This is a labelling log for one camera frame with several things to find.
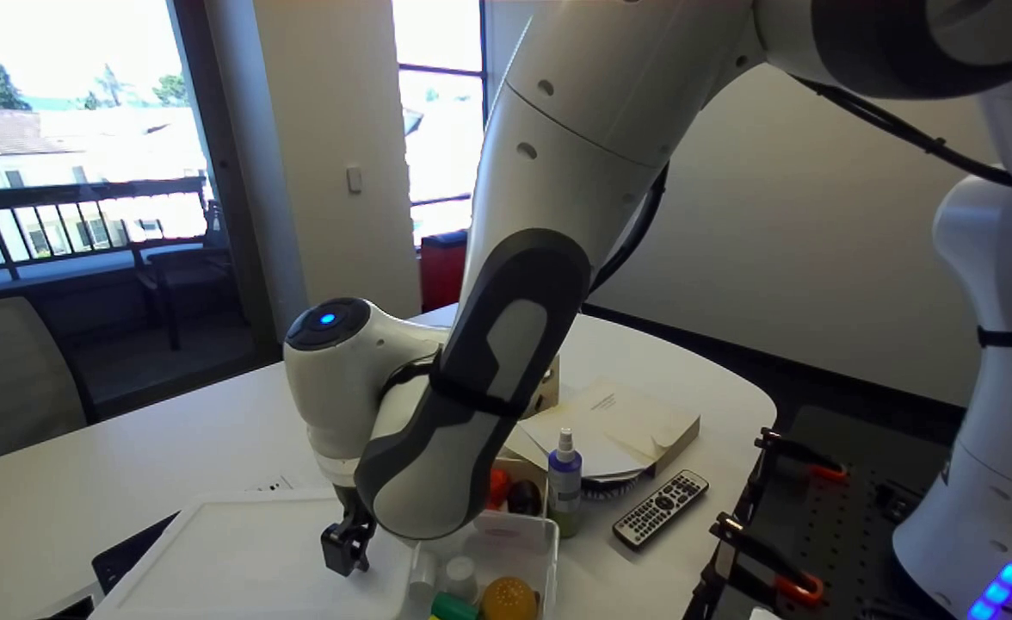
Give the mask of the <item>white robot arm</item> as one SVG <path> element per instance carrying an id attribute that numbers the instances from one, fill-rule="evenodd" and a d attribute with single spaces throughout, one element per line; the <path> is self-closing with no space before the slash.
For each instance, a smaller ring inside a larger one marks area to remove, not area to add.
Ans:
<path id="1" fill-rule="evenodd" d="M 491 454 L 636 234 L 713 272 L 740 217 L 658 183 L 759 70 L 871 125 L 905 101 L 986 117 L 994 155 L 934 215 L 974 307 L 979 384 L 893 551 L 956 620 L 1012 620 L 1012 0 L 544 0 L 495 94 L 453 323 L 331 301 L 287 333 L 293 404 L 357 535 L 430 542 L 476 518 Z"/>

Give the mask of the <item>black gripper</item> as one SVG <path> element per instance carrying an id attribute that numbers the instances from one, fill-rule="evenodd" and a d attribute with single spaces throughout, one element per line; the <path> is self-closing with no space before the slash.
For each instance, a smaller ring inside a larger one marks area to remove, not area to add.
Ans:
<path id="1" fill-rule="evenodd" d="M 339 487 L 334 495 L 342 504 L 342 519 L 320 532 L 322 564 L 339 576 L 364 572 L 376 518 L 353 488 Z"/>

